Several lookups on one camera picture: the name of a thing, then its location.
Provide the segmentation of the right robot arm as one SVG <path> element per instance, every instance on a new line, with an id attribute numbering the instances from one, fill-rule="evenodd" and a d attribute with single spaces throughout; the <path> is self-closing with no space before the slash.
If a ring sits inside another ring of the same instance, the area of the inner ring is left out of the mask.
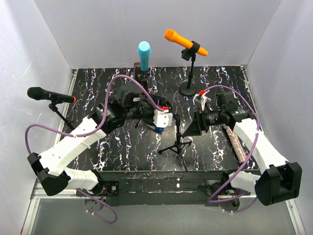
<path id="1" fill-rule="evenodd" d="M 300 193 L 301 166 L 297 162 L 289 162 L 274 148 L 260 130 L 255 114 L 250 110 L 239 108 L 232 92 L 218 93 L 216 97 L 218 111 L 207 112 L 203 109 L 195 111 L 193 120 L 183 136 L 200 136 L 202 132 L 207 132 L 210 126 L 226 125 L 250 149 L 261 175 L 247 173 L 241 168 L 225 172 L 221 187 L 212 197 L 221 190 L 231 195 L 241 189 L 255 194 L 265 206 L 297 198 Z"/>

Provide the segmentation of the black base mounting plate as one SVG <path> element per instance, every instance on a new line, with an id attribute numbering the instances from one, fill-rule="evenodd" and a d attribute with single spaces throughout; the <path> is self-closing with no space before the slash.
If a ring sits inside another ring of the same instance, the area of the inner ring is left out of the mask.
<path id="1" fill-rule="evenodd" d="M 126 205 L 208 205 L 209 185 L 223 171 L 98 171 L 107 183 L 106 202 Z"/>

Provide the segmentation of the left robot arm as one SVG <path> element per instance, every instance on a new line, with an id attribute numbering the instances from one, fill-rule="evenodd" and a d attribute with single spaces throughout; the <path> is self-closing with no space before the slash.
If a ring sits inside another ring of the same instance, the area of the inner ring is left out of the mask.
<path id="1" fill-rule="evenodd" d="M 86 189 L 98 196 L 108 183 L 97 171 L 75 170 L 69 163 L 92 144 L 122 127 L 126 120 L 143 120 L 156 129 L 171 126 L 171 104 L 165 98 L 148 94 L 138 83 L 127 83 L 117 94 L 107 96 L 71 133 L 50 149 L 27 157 L 45 193 L 54 196 L 66 188 Z"/>

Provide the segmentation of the black microphone orange tip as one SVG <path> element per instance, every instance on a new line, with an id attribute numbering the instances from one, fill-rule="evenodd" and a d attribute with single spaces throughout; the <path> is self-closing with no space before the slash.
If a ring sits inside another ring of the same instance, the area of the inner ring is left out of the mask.
<path id="1" fill-rule="evenodd" d="M 65 102 L 65 103 L 75 103 L 76 97 L 55 93 L 42 89 L 41 87 L 31 87 L 27 90 L 27 95 L 29 98 L 34 100 L 49 100 L 52 102 Z"/>

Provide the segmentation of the black round base mic stand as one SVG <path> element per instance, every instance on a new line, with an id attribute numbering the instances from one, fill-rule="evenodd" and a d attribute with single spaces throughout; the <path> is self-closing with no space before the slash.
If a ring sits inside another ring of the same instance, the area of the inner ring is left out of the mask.
<path id="1" fill-rule="evenodd" d="M 181 51 L 182 59 L 189 61 L 191 59 L 191 68 L 188 74 L 188 80 L 186 82 L 182 82 L 179 86 L 179 93 L 185 97 L 194 96 L 197 92 L 197 87 L 195 84 L 192 83 L 193 79 L 193 69 L 194 69 L 194 62 L 196 60 L 196 53 L 200 45 L 194 41 L 192 41 L 192 46 L 189 49 L 184 49 Z"/>

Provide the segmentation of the blue microphone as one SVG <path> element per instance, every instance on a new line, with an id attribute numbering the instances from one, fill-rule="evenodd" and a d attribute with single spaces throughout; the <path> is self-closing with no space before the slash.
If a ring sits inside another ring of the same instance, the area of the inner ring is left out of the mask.
<path id="1" fill-rule="evenodd" d="M 140 58 L 140 67 L 143 72 L 149 69 L 149 56 L 151 54 L 151 46 L 147 41 L 139 43 L 137 53 Z"/>

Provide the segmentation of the black tripod stand blue mic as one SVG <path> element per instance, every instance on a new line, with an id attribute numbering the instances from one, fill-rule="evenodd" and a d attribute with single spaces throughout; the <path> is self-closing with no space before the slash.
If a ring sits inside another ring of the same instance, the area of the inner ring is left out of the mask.
<path id="1" fill-rule="evenodd" d="M 139 82 L 141 86 L 148 92 L 148 78 L 149 78 L 149 72 L 143 72 L 143 81 Z M 142 93 L 143 99 L 147 99 L 147 96 Z M 138 128 L 141 121 L 144 121 L 147 125 L 152 126 L 153 124 L 153 118 L 152 119 L 139 119 L 138 122 L 135 125 L 135 128 Z"/>

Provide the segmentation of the blue white toy block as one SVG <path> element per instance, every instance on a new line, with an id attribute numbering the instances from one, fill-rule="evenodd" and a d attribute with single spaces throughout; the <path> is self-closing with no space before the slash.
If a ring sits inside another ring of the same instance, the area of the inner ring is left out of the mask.
<path id="1" fill-rule="evenodd" d="M 164 131 L 163 128 L 155 127 L 154 130 L 158 133 L 162 133 Z"/>

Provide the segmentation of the black shock mount tripod stand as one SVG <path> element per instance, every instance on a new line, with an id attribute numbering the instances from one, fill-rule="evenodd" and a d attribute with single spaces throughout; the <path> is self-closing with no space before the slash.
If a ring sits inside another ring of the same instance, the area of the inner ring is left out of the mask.
<path id="1" fill-rule="evenodd" d="M 185 159 L 182 155 L 182 150 L 183 148 L 188 145 L 190 146 L 192 144 L 192 141 L 188 141 L 188 142 L 182 142 L 181 141 L 181 138 L 182 138 L 182 133 L 180 131 L 180 124 L 181 124 L 181 121 L 180 121 L 180 117 L 178 116 L 178 114 L 174 114 L 173 115 L 173 118 L 175 120 L 175 123 L 176 123 L 176 140 L 174 142 L 174 144 L 172 146 L 169 146 L 165 149 L 161 149 L 158 151 L 158 154 L 162 154 L 163 152 L 167 151 L 167 150 L 171 150 L 173 151 L 176 155 L 178 155 L 181 159 L 182 159 L 182 165 L 185 169 L 185 171 L 187 172 L 188 169 L 187 169 L 187 166 L 186 166 L 186 162 L 185 162 Z"/>

